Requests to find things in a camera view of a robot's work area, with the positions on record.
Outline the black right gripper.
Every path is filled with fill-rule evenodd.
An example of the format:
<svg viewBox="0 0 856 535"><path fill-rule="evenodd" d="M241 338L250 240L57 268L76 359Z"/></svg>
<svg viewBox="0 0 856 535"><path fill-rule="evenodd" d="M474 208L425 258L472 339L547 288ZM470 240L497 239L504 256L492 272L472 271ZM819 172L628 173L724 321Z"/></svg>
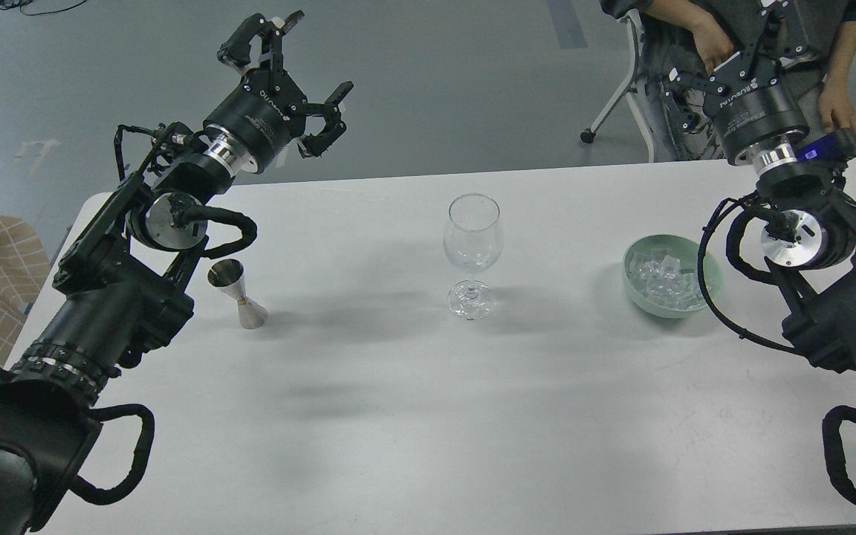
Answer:
<svg viewBox="0 0 856 535"><path fill-rule="evenodd" d="M750 163L750 148L785 138L802 141L811 127L782 72L820 60L797 1L736 1L743 48L713 74L673 68L664 81L664 115L672 131L704 132L710 124L730 165Z"/></svg>

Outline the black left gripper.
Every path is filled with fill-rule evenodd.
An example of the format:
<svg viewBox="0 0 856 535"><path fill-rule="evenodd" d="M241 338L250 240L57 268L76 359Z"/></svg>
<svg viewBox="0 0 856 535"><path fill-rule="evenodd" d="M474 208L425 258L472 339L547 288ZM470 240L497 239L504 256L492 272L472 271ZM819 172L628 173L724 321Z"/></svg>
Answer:
<svg viewBox="0 0 856 535"><path fill-rule="evenodd" d="M352 81L337 85L323 103L307 103L305 92L286 72L282 74L283 37L303 18L305 13L301 10L285 19L270 19L254 13L218 48L218 61L245 75L238 87L204 119L204 131L210 137L228 134L241 143L249 153L248 163L243 168L245 172L264 172L265 167L305 131L304 117L322 118L323 125L317 133L299 137L296 144L303 158L322 156L347 131L340 105L354 88ZM256 39L259 40L259 70L250 70Z"/></svg>

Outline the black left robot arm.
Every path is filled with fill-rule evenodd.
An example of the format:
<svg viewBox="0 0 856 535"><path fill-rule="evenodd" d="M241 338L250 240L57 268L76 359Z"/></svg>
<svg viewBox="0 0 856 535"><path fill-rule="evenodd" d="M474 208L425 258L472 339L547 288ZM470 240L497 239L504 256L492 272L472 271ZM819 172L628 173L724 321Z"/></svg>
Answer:
<svg viewBox="0 0 856 535"><path fill-rule="evenodd" d="M68 493L102 507L143 480L152 410L97 401L190 320L187 287L200 260L256 240L251 218L211 200L238 174L264 172L289 143L318 157L346 132L340 104L352 82L313 103L283 65L283 38L303 17L241 22L218 49L240 81L198 131L179 122L117 129L120 183L58 261L52 285L64 304L0 368L0 534L40 531Z"/></svg>

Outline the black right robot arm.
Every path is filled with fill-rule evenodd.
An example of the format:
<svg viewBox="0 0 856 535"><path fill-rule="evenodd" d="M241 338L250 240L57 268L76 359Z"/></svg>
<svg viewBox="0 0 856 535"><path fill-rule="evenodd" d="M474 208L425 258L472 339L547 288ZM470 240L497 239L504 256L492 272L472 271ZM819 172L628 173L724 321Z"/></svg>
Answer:
<svg viewBox="0 0 856 535"><path fill-rule="evenodd" d="M856 372L856 200L843 173L856 157L851 129L838 129L802 146L808 123L782 80L782 59L811 58L808 24L796 1L761 1L759 26L744 50L710 76L677 71L670 88L703 92L703 112L730 165L751 166L754 193L727 199L703 229L698 263L710 238L733 209L727 260L747 278L773 285L787 302L782 321L788 345L774 343L718 319L742 339L798 354L812 366ZM823 417L823 457L830 484L856 505L846 469L841 426L856 424L856 409L837 406Z"/></svg>

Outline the person's right hand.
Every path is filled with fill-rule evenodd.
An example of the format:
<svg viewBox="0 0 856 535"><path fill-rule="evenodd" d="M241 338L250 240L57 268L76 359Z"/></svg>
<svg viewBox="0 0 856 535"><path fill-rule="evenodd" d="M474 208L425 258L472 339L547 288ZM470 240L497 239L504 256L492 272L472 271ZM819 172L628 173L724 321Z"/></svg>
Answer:
<svg viewBox="0 0 856 535"><path fill-rule="evenodd" d="M690 33L707 76L713 75L736 52L733 41L714 19L692 23Z"/></svg>

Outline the person's left hand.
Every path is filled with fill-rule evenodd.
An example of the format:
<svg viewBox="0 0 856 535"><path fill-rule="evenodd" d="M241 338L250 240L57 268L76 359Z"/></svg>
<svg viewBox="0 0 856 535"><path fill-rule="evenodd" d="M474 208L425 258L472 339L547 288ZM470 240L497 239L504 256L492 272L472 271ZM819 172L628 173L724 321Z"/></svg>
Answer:
<svg viewBox="0 0 856 535"><path fill-rule="evenodd" d="M847 88L847 81L829 77L823 83L818 98L822 131L826 134L849 129L856 140L856 108Z"/></svg>

